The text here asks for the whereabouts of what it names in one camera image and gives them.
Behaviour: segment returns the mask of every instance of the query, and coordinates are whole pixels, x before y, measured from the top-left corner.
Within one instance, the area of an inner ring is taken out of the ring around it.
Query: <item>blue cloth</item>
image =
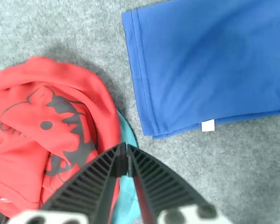
[[[280,114],[280,0],[171,0],[122,19],[145,135]]]
[[[118,112],[120,119],[121,142],[137,147],[135,136],[125,120]],[[112,224],[130,224],[141,215],[137,193],[133,179],[128,176],[120,178],[119,198],[112,214]]]

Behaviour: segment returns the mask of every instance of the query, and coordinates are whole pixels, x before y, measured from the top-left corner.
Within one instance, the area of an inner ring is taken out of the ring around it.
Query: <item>ribbed black plastic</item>
[[[166,165],[128,145],[134,182],[144,223],[156,223],[162,210],[189,204],[203,204],[203,197]]]
[[[125,144],[104,152],[68,180],[43,206],[42,210],[81,212],[89,223],[106,224],[118,172],[116,154],[126,158]]]

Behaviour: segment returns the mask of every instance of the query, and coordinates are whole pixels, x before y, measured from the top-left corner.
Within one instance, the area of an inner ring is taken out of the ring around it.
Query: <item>white clothing tag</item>
[[[213,131],[215,131],[215,119],[201,122],[201,130],[202,130],[202,132],[213,132]]]

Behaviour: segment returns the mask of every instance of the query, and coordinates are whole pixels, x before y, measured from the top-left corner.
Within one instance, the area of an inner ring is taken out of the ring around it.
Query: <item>gray carpet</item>
[[[180,174],[237,224],[280,224],[280,116],[144,137],[121,13],[157,0],[0,0],[0,70],[31,56],[98,73],[139,146]]]

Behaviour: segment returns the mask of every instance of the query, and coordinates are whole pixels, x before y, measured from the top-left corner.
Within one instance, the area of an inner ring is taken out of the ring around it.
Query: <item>folded clothing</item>
[[[0,71],[4,215],[38,209],[83,165],[118,143],[117,110],[91,71],[43,57]],[[118,193],[119,180],[112,208]]]
[[[118,112],[121,142],[137,147],[136,138],[125,118]],[[120,192],[115,204],[111,224],[131,224],[141,215],[134,180],[127,175],[120,178]]]
[[[171,0],[122,19],[145,135],[280,114],[280,0]]]

